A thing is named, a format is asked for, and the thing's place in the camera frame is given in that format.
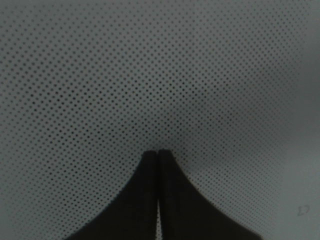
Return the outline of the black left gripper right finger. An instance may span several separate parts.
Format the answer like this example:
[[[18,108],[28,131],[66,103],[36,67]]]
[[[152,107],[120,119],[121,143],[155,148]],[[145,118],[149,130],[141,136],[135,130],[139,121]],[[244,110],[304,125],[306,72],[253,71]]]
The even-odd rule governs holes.
[[[260,240],[211,204],[188,180],[170,150],[157,154],[158,200],[164,240]]]

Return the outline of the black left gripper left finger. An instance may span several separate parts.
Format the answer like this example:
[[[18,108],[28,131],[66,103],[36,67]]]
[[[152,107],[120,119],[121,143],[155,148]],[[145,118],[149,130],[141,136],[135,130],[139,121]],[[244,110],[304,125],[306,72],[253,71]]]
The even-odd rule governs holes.
[[[157,231],[157,153],[142,154],[114,200],[68,240],[154,240]]]

